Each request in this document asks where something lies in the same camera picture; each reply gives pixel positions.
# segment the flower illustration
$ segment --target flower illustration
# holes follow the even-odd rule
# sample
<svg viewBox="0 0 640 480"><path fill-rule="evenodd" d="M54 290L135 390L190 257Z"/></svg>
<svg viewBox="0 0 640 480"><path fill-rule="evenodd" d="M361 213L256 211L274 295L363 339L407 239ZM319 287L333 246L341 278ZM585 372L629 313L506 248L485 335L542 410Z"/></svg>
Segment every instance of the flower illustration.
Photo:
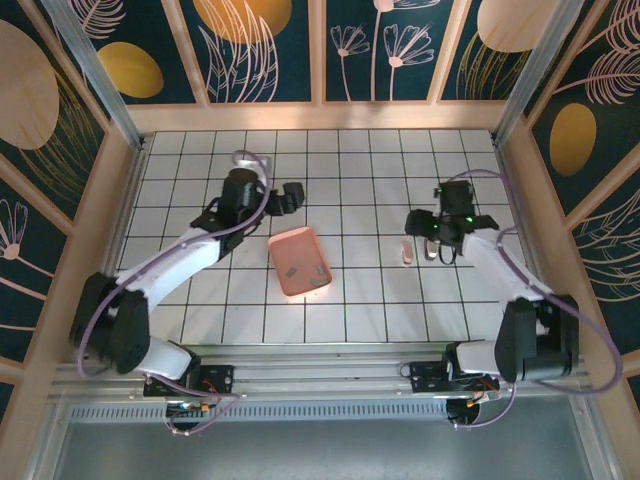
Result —
<svg viewBox="0 0 640 480"><path fill-rule="evenodd" d="M371 50L371 101L376 99L376 52L378 50L378 31L380 30L380 18L383 13L393 10L411 10L417 8L433 7L440 0L373 0L373 6L378 13L373 30L373 48Z"/></svg>
<svg viewBox="0 0 640 480"><path fill-rule="evenodd" d="M349 84L347 82L347 72L344 66L344 59L350 55L359 55L368 52L371 48L369 42L365 42L366 35L362 31L362 25L359 27L346 27L344 31L342 27L335 26L331 29L331 39L340 55L340 66L342 67L342 82L344 83L344 91L347 95L347 101L351 101L349 94Z"/></svg>
<svg viewBox="0 0 640 480"><path fill-rule="evenodd" d="M427 48L431 43L429 28L408 26L398 36L398 25L385 27L384 46L387 49L389 65L391 65L391 77L389 79L389 100L393 100L393 79L396 68L407 65L419 65L433 60L433 48Z"/></svg>

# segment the dark teal wallpaper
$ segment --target dark teal wallpaper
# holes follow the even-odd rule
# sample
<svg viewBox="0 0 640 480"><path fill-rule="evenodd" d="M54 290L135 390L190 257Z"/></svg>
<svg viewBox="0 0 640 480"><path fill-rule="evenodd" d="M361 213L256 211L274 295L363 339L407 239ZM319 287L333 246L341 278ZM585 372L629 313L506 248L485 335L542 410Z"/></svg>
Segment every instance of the dark teal wallpaper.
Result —
<svg viewBox="0 0 640 480"><path fill-rule="evenodd" d="M24 360L65 242L0 180L0 356Z"/></svg>
<svg viewBox="0 0 640 480"><path fill-rule="evenodd" d="M527 106L524 108L524 114L526 116L529 116L529 113L531 113L531 110L533 109L533 107L535 107L536 102L538 101L538 98L540 98L540 95L542 95L542 91L547 86L547 81L549 80L549 77L551 77L551 74L556 70L558 64L562 60L562 57L564 57L564 54L567 52L567 49L569 48L569 45L571 45L573 38L576 36L576 33L578 33L578 30L580 30L580 27L582 26L582 22L584 22L584 19L589 13L589 11L591 10L591 7L593 6L594 2L595 0L584 0L584 3L582 4L582 8L580 9L578 18L573 23L571 30L569 30L569 33L567 34L564 41L562 42L560 49L558 50L558 52L556 53L556 56L551 62L551 65L549 65L549 68L547 69L544 77L542 78L542 80L540 80L540 83L538 84L538 87L536 88L535 92L533 92L533 95L531 96L529 103L527 103Z"/></svg>
<svg viewBox="0 0 640 480"><path fill-rule="evenodd" d="M11 399L12 393L13 385L10 383L0 382L0 424L2 424L4 412L7 411L7 407L9 406L9 399Z"/></svg>
<svg viewBox="0 0 640 480"><path fill-rule="evenodd" d="M328 0L326 99L425 100L452 4Z"/></svg>
<svg viewBox="0 0 640 480"><path fill-rule="evenodd" d="M573 237L620 353L640 348L640 170Z"/></svg>
<svg viewBox="0 0 640 480"><path fill-rule="evenodd" d="M104 131L16 2L0 39L0 155L74 218Z"/></svg>
<svg viewBox="0 0 640 480"><path fill-rule="evenodd" d="M442 100L506 100L546 25L539 3L472 0Z"/></svg>
<svg viewBox="0 0 640 480"><path fill-rule="evenodd" d="M209 101L311 101L307 0L180 5Z"/></svg>
<svg viewBox="0 0 640 480"><path fill-rule="evenodd" d="M612 1L532 131L565 213L640 140L640 17Z"/></svg>

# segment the cable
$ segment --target cable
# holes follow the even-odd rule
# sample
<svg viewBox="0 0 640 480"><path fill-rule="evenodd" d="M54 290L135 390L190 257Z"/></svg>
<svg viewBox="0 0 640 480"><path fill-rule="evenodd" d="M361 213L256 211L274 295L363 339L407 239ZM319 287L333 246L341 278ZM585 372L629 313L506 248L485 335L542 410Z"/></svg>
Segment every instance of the cable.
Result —
<svg viewBox="0 0 640 480"><path fill-rule="evenodd" d="M511 406L513 405L514 400L516 399L516 384L513 383L511 385L511 396L509 397L509 402L507 403L507 406L504 407L504 410L502 412L500 412L498 415L496 415L495 417L493 417L491 420L487 420L485 422L480 422L480 423L472 423L471 425L460 425L458 423L454 423L454 426L460 427L460 428L482 428L482 427L487 427L493 423L496 423L498 420L500 420L502 417L504 417L507 412L509 410L511 410Z"/></svg>
<svg viewBox="0 0 640 480"><path fill-rule="evenodd" d="M232 162L237 165L238 161L241 159L239 157L243 157L244 155L248 155L250 156L255 162L258 163L258 165L260 166L260 168L262 169L265 177L266 177L266 188L265 188L265 195L262 196L262 201L260 202L260 205L258 206L258 209L254 212L253 215L251 215L249 218L247 218L244 222L239 223L238 225L236 225L235 227L231 227L231 228L227 228L226 230L221 230L218 232L213 232L213 233L205 233L203 235L198 235L197 237L192 237L188 240L185 240L184 242L178 244L178 245L174 245L172 248L169 248L168 250L162 252L160 255L158 255L158 257L154 258L153 260L151 260L147 265L145 265L144 267L142 267L140 270L138 270L134 275L132 275L131 277L127 278L125 281L123 281L121 284L116 285L116 287L111 290L111 292L109 292L109 294L104 298L104 300L102 300L102 302L100 302L100 304L98 305L98 308L96 309L96 311L93 313L93 315L91 316L91 319L89 320L89 323L87 324L87 327L85 328L84 334L82 335L82 339L80 340L80 345L78 347L78 373L80 374L81 377L83 378L92 378L96 375L99 375L100 373L102 373L103 371L106 370L105 369L101 369L98 372L94 373L94 374L89 374L86 372L86 370L84 369L84 355L87 349L87 345L89 343L89 338L91 337L91 333L93 332L93 329L96 326L96 323L98 322L100 316L102 315L102 313L109 307L109 304L122 292L124 291L129 285L131 285L133 282L135 282L136 280L140 279L144 274L148 273L151 269L153 269L154 267L156 267L157 265L161 264L162 262L166 261L168 258L170 258L171 256L173 256L176 252L183 250L195 243L201 242L203 240L209 240L212 238L217 238L217 237L222 237L224 235L229 235L231 233L237 232L239 230L242 230L243 228L246 228L248 226L250 226L251 224L253 224L253 222L255 222L260 215L262 215L262 213L264 212L265 208L267 207L267 203L269 202L269 195L266 192L269 192L271 190L271 183L272 180L269 177L269 172L267 171L267 165L265 163L265 161L263 159L261 159L260 157L258 157L256 154L248 152L246 150L237 150L236 152L233 153L233 157L232 157Z"/></svg>
<svg viewBox="0 0 640 480"><path fill-rule="evenodd" d="M501 179L502 183L505 185L505 187L509 188L512 192L514 192L515 195L518 196L518 200L520 201L520 204L524 205L524 203L522 201L522 198L520 196L520 192L517 191L517 190L514 190L513 188L511 188L510 185L509 185L508 180L505 177L503 177L499 173L493 172L491 170L486 170L486 169L483 169L483 168L469 170L469 171L466 171L466 172L463 172L463 173L460 173L460 174L454 176L449 181L452 181L452 180L455 180L455 179L461 178L461 177L466 177L466 176L469 176L469 175L471 175L473 173L484 173L484 174L488 174L488 175L490 175L492 177L496 177L496 178ZM498 247L498 253L500 254L500 257L502 257L502 259L505 261L507 266L514 273L514 275L516 275L527 286L527 288L531 289L533 292L535 292L538 295L542 296L542 298L544 298L549 303L555 305L556 307L560 308L561 310L564 310L565 312L567 312L569 315L571 315L571 316L577 318L578 320L580 320L581 322L585 323L594 332L596 332L596 334L598 334L598 336L602 339L602 341L605 343L605 345L609 348L609 351L611 352L611 355L613 356L613 360L614 360L614 363L615 363L615 371L614 371L613 376L611 377L611 379L609 379L608 382L606 382L604 385L602 385L602 386L600 386L598 388L592 388L592 389L589 389L589 390L577 390L577 389L574 389L574 388L562 387L562 386L559 386L559 385L552 385L552 384L544 382L544 381L536 381L536 383L538 383L539 385L543 385L545 387L548 387L548 388L550 388L552 390L555 390L555 391L558 391L558 392L562 392L562 393L565 393L565 394L568 394L568 395L577 395L577 396L583 396L583 397L601 395L603 393L608 392L623 377L622 358L620 357L620 352L618 351L618 348L615 346L615 344L613 343L613 340L611 340L611 336L606 332L606 330L604 328L602 328L600 325L595 323L593 320L591 320L589 317L587 317L585 314L581 313L580 311L578 311L577 309L575 309L571 305L569 305L569 304L563 302L562 300L556 298L555 296L545 292L544 290L542 290L537 285L532 284L529 281L529 278L527 277L527 275L525 275L525 273L522 270L520 270L520 268L513 262L513 260L511 260L511 258L507 254L507 252L504 250L504 247L502 245L502 239L504 238L504 236L507 233L512 232L512 231L516 231L517 230L517 226L518 225L513 226L513 227L509 227L509 228L505 228L504 230L502 230L498 234L498 238L497 238L496 244L497 244L497 247Z"/></svg>

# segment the white tiled floor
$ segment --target white tiled floor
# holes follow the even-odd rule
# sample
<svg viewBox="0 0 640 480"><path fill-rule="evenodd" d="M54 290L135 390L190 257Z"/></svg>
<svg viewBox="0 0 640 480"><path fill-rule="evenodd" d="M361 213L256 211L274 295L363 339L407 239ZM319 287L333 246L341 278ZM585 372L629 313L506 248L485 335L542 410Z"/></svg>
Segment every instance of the white tiled floor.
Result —
<svg viewBox="0 0 640 480"><path fill-rule="evenodd" d="M497 170L487 132L319 130L167 132L155 137L120 269L173 242L222 189L235 150L274 157L276 186L300 181L307 201L266 218L223 261L197 273L152 313L151 330L185 344L407 342L495 338L495 292L464 258L403 267L411 208L433 209L439 181ZM499 180L472 178L480 213L513 225ZM269 262L270 235L313 226L334 277L322 296L287 303ZM523 258L516 235L505 244Z"/></svg>

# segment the floral wall panel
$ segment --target floral wall panel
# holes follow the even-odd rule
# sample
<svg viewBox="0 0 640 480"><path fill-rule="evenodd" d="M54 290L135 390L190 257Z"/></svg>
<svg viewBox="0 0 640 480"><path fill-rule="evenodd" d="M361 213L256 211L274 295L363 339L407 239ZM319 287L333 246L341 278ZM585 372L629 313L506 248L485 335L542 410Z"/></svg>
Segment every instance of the floral wall panel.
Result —
<svg viewBox="0 0 640 480"><path fill-rule="evenodd" d="M472 0L443 100L506 100L557 0Z"/></svg>
<svg viewBox="0 0 640 480"><path fill-rule="evenodd" d="M326 100L425 100L452 0L327 0Z"/></svg>
<svg viewBox="0 0 640 480"><path fill-rule="evenodd" d="M307 0L181 0L212 103L311 100Z"/></svg>
<svg viewBox="0 0 640 480"><path fill-rule="evenodd" d="M195 103L160 1L68 2L125 103Z"/></svg>
<svg viewBox="0 0 640 480"><path fill-rule="evenodd" d="M640 348L640 170L573 231L611 338Z"/></svg>
<svg viewBox="0 0 640 480"><path fill-rule="evenodd" d="M533 125L565 213L640 140L640 16L611 1Z"/></svg>
<svg viewBox="0 0 640 480"><path fill-rule="evenodd" d="M0 180L0 356L24 360L65 242Z"/></svg>
<svg viewBox="0 0 640 480"><path fill-rule="evenodd" d="M104 131L16 2L0 10L0 159L70 218Z"/></svg>

